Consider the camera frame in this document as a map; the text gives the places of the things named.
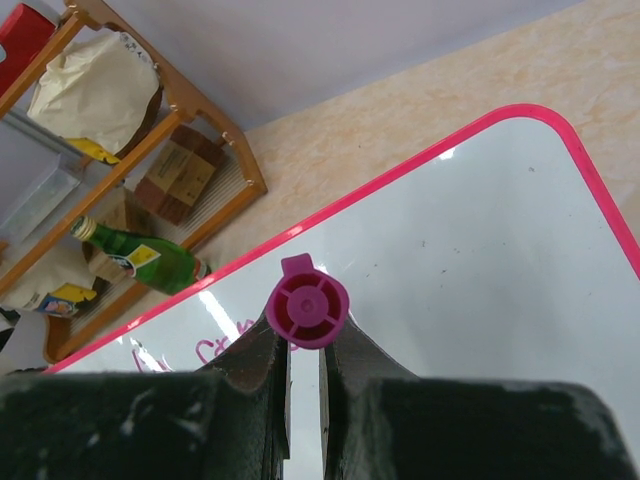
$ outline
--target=green glass bottle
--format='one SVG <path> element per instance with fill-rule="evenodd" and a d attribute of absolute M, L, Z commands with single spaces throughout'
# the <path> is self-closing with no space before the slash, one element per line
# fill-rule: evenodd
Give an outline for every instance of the green glass bottle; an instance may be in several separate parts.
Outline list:
<path fill-rule="evenodd" d="M 167 295 L 174 295 L 211 273 L 205 263 L 175 243 L 113 230 L 89 217 L 79 217 L 71 235 L 95 245 L 131 277 Z"/>

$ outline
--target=clear plastic container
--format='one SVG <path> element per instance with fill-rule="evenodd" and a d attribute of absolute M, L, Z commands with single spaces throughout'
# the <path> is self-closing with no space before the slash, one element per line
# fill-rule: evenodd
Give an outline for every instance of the clear plastic container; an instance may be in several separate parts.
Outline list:
<path fill-rule="evenodd" d="M 0 240 L 23 242 L 80 184 L 82 171 L 60 154 L 57 164 L 39 175 L 0 216 Z"/>

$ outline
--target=whiteboard surface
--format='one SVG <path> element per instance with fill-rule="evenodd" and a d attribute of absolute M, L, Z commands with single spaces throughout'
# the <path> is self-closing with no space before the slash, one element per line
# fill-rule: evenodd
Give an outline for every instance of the whiteboard surface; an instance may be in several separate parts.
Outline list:
<path fill-rule="evenodd" d="M 556 129 L 506 118 L 475 130 L 59 369 L 199 368 L 259 316 L 281 277 L 280 260 L 309 252 L 316 268 L 347 288 L 360 328 L 414 373 L 584 384 L 613 409 L 637 460 L 636 252 L 623 251 Z M 318 353 L 300 349 L 291 359 L 285 478 L 319 479 Z"/>

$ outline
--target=shelf frame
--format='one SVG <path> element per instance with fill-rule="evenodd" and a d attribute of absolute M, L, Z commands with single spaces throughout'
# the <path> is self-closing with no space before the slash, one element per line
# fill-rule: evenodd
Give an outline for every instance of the shelf frame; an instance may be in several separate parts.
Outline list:
<path fill-rule="evenodd" d="M 18 79 L 0 97 L 0 118 L 11 109 L 32 84 L 38 81 L 45 72 L 47 64 L 59 55 L 84 27 L 95 31 L 102 28 L 126 31 L 131 35 L 155 62 L 155 68 L 171 111 L 81 202 L 75 205 L 54 228 L 12 266 L 7 274 L 0 279 L 0 295 L 9 290 L 24 273 L 69 232 L 78 216 L 88 213 L 97 205 L 152 150 L 171 136 L 171 133 L 179 125 L 191 123 L 196 117 L 202 117 L 221 133 L 221 140 L 217 143 L 219 145 L 226 143 L 233 150 L 246 187 L 197 228 L 183 242 L 183 246 L 194 248 L 202 243 L 267 192 L 267 185 L 244 133 L 215 103 L 200 92 L 103 0 L 65 0 L 65 4 L 67 10 L 61 17 L 61 25 L 58 30 Z M 64 322 L 50 322 L 50 335 L 45 347 L 47 357 L 59 361 L 78 350 L 109 322 L 124 313 L 146 291 L 146 287 L 134 285 L 117 301 L 104 308 L 90 324 L 85 325 L 75 335 L 71 335 L 68 326 L 65 327 L 66 334 L 62 332 L 62 327 L 55 328 L 56 325 L 62 325 Z"/>

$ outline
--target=pink whiteboard frame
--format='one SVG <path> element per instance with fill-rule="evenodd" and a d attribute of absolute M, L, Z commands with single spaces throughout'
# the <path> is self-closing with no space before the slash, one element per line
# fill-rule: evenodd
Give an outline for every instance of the pink whiteboard frame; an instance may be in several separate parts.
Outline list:
<path fill-rule="evenodd" d="M 591 158 L 587 154 L 582 142 L 578 138 L 578 134 L 574 130 L 574 128 L 569 124 L 567 120 L 565 120 L 560 114 L 555 111 L 540 106 L 540 105 L 531 105 L 531 104 L 516 104 L 509 105 L 506 107 L 498 108 L 483 117 L 480 117 L 475 122 L 467 125 L 466 127 L 458 130 L 454 134 L 446 137 L 435 145 L 427 148 L 423 152 L 417 154 L 415 157 L 410 158 L 409 160 L 401 163 L 400 165 L 392 168 L 386 173 L 383 173 L 379 177 L 373 179 L 369 183 L 363 185 L 362 187 L 354 190 L 350 194 L 342 197 L 331 205 L 319 210 L 315 214 L 301 221 L 300 223 L 294 225 L 293 227 L 285 230 L 284 232 L 276 235 L 270 240 L 266 241 L 259 247 L 254 248 L 247 254 L 239 257 L 233 262 L 227 264 L 221 269 L 217 270 L 213 274 L 209 275 L 207 278 L 201 280 L 200 282 L 190 286 L 189 288 L 183 290 L 177 295 L 171 297 L 166 302 L 152 308 L 148 312 L 139 316 L 135 320 L 129 322 L 127 325 L 105 335 L 104 337 L 97 340 L 95 343 L 88 345 L 82 350 L 74 353 L 70 357 L 62 360 L 56 365 L 52 366 L 47 370 L 48 373 L 55 373 L 63 370 L 69 365 L 81 360 L 87 355 L 95 352 L 105 344 L 115 340 L 116 338 L 124 335 L 125 333 L 139 327 L 140 325 L 152 320 L 154 317 L 160 315 L 161 313 L 169 310 L 174 305 L 182 302 L 183 300 L 189 298 L 190 296 L 198 293 L 199 291 L 209 287 L 210 285 L 216 283 L 222 278 L 230 275 L 236 270 L 241 269 L 245 265 L 253 262 L 254 260 L 260 258 L 264 254 L 270 252 L 274 248 L 279 247 L 283 243 L 291 240 L 292 238 L 300 235 L 302 232 L 309 230 L 310 228 L 318 225 L 319 223 L 324 222 L 329 217 L 335 215 L 342 210 L 349 208 L 353 204 L 359 202 L 363 198 L 371 195 L 382 187 L 389 185 L 394 182 L 398 178 L 410 173 L 416 168 L 424 165 L 428 161 L 438 157 L 440 154 L 450 150 L 451 148 L 457 146 L 458 144 L 464 142 L 465 140 L 477 135 L 481 131 L 495 125 L 498 122 L 503 120 L 507 120 L 509 118 L 532 118 L 535 120 L 542 121 L 553 128 L 556 133 L 562 138 L 565 146 L 569 150 L 569 154 L 573 158 L 573 161 L 576 164 L 576 167 L 580 171 L 582 178 L 586 182 L 593 198 L 596 203 L 600 207 L 600 210 L 604 214 L 609 227 L 613 231 L 616 239 L 620 243 L 620 247 L 625 253 L 631 267 L 634 272 L 640 279 L 640 246 L 636 242 L 631 230 L 627 226 L 624 218 L 622 218 L 622 214 L 618 210 L 613 198 L 609 194 L 607 187 L 604 182 L 600 178 Z"/>

